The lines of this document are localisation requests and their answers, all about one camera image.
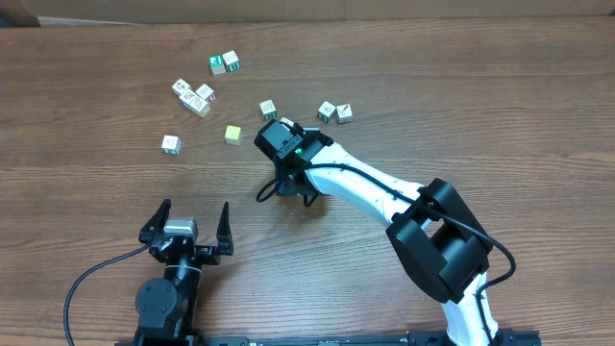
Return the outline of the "wooden block elephant drawing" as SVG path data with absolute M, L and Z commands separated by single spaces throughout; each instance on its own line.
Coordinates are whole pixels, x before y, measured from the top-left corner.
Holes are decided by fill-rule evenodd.
M 259 103 L 259 108 L 262 117 L 265 121 L 274 119 L 277 117 L 277 109 L 272 100 L 265 100 Z

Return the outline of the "wooden block blue X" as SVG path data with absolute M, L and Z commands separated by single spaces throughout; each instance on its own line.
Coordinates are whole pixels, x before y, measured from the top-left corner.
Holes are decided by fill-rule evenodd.
M 350 104 L 339 105 L 336 107 L 337 122 L 339 124 L 353 121 L 354 115 Z

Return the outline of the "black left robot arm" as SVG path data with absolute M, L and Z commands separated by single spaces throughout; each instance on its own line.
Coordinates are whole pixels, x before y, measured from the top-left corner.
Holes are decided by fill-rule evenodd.
M 134 345 L 204 345 L 205 338 L 194 328 L 202 267 L 218 265 L 234 253 L 228 204 L 220 215 L 215 245 L 199 245 L 196 219 L 172 217 L 170 209 L 171 201 L 163 200 L 139 231 L 138 240 L 164 270 L 135 296 Z

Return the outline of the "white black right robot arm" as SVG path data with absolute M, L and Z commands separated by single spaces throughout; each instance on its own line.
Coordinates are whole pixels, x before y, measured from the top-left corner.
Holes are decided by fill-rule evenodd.
M 275 167 L 258 201 L 300 195 L 310 207 L 332 196 L 365 212 L 385 227 L 406 274 L 441 304 L 454 345 L 499 344 L 485 293 L 495 241 L 450 184 L 397 179 L 357 160 L 319 129 L 297 123 L 271 120 L 254 143 Z

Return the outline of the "wooden block red 3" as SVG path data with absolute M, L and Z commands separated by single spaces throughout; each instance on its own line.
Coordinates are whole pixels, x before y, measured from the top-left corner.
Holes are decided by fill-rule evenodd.
M 286 117 L 282 117 L 280 119 L 280 121 L 286 125 L 288 125 L 289 127 L 294 127 L 294 122 L 292 120 L 287 119 Z

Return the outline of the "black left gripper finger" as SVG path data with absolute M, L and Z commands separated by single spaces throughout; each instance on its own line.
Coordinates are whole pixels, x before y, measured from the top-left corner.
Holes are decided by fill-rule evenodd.
M 140 243 L 151 243 L 155 237 L 162 232 L 163 227 L 169 217 L 170 209 L 171 200 L 164 199 L 158 210 L 140 229 L 138 235 L 138 241 Z
M 234 253 L 234 242 L 230 227 L 230 206 L 226 202 L 223 206 L 217 231 L 217 249 L 222 256 L 231 256 Z

